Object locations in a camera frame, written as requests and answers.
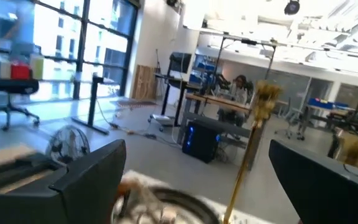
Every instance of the gray floor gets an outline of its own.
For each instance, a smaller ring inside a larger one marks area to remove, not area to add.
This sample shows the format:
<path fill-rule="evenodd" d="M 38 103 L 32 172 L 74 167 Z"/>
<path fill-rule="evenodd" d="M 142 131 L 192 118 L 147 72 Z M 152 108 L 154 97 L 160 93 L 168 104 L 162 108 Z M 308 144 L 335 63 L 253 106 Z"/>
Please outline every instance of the gray floor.
<path fill-rule="evenodd" d="M 28 105 L 27 109 L 41 117 L 41 126 L 35 129 L 31 120 L 27 120 L 21 114 L 12 117 L 13 127 L 8 132 L 0 130 L 0 149 L 20 142 L 27 144 L 34 149 L 44 152 L 50 136 L 66 124 L 73 124 L 67 117 L 80 115 L 86 119 L 89 101 L 64 102 L 64 103 L 42 103 Z M 109 100 L 100 100 L 104 115 L 111 120 L 114 110 L 118 110 Z M 205 115 L 216 117 L 216 110 L 213 106 L 205 109 Z M 139 108 L 119 112 L 115 122 L 121 126 L 133 130 L 145 130 L 155 133 L 172 142 L 170 129 L 165 133 L 158 131 L 156 123 L 149 124 L 147 118 L 150 113 L 159 112 L 160 107 Z M 173 114 L 173 108 L 168 109 L 168 114 Z M 5 116 L 0 113 L 0 127 L 4 124 Z M 95 124 L 108 128 L 100 113 L 95 117 Z M 137 172 L 149 175 L 156 179 L 168 182 L 175 188 L 189 193 L 204 195 L 205 197 L 220 203 L 228 203 L 237 174 L 237 167 L 222 162 L 204 164 L 181 152 L 177 147 L 145 139 L 140 136 L 128 136 L 122 131 L 111 130 L 110 135 L 103 136 L 90 129 L 78 126 L 82 129 L 91 144 L 93 150 L 115 140 L 125 139 L 127 144 L 126 169 L 133 169 Z M 292 207 L 278 182 L 272 165 L 268 158 L 268 150 L 271 139 L 280 138 L 294 146 L 305 147 L 318 154 L 326 154 L 331 143 L 331 136 L 315 129 L 306 130 L 306 141 L 274 135 L 276 129 L 285 128 L 284 121 L 272 118 L 266 127 L 255 166 L 244 183 L 236 208 L 251 215 L 263 218 L 274 223 L 296 223 L 298 215 Z"/>

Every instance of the computer tower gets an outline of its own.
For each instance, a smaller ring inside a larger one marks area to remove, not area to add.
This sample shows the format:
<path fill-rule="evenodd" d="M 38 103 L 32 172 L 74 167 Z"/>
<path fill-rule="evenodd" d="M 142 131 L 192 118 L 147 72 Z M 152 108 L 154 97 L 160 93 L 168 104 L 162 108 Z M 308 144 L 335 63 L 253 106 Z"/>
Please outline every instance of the computer tower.
<path fill-rule="evenodd" d="M 221 133 L 221 130 L 209 127 L 207 124 L 190 121 L 181 149 L 183 153 L 209 163 L 215 158 Z"/>

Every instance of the red container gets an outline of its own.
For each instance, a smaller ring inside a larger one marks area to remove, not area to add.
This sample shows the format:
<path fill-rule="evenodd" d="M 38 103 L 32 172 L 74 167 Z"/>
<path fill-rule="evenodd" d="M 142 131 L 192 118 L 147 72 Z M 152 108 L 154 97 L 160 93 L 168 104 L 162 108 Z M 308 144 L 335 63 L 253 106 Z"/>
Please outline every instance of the red container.
<path fill-rule="evenodd" d="M 11 79 L 26 80 L 30 79 L 30 67 L 25 64 L 11 65 Z"/>

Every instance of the man sitting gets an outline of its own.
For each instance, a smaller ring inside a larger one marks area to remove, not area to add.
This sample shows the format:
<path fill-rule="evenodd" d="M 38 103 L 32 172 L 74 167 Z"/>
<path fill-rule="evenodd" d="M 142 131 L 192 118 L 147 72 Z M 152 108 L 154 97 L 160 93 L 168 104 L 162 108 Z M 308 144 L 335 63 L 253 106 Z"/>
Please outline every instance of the man sitting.
<path fill-rule="evenodd" d="M 247 83 L 245 76 L 239 75 L 234 80 L 234 83 L 229 87 L 228 95 L 231 97 L 232 101 L 245 105 L 250 102 L 252 97 L 253 88 L 251 86 L 252 84 Z M 226 121 L 228 120 L 228 117 L 233 116 L 234 124 L 238 127 L 242 127 L 247 118 L 243 112 L 228 110 L 225 108 L 219 109 L 218 116 L 219 121 Z"/>

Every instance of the electric fan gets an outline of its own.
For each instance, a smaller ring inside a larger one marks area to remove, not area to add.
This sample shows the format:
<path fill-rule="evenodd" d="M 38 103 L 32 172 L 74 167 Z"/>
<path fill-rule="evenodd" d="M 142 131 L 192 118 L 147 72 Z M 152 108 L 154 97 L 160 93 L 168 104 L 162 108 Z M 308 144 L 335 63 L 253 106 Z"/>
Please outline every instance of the electric fan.
<path fill-rule="evenodd" d="M 83 131 L 72 125 L 59 129 L 49 141 L 46 155 L 62 165 L 90 153 L 90 145 Z"/>

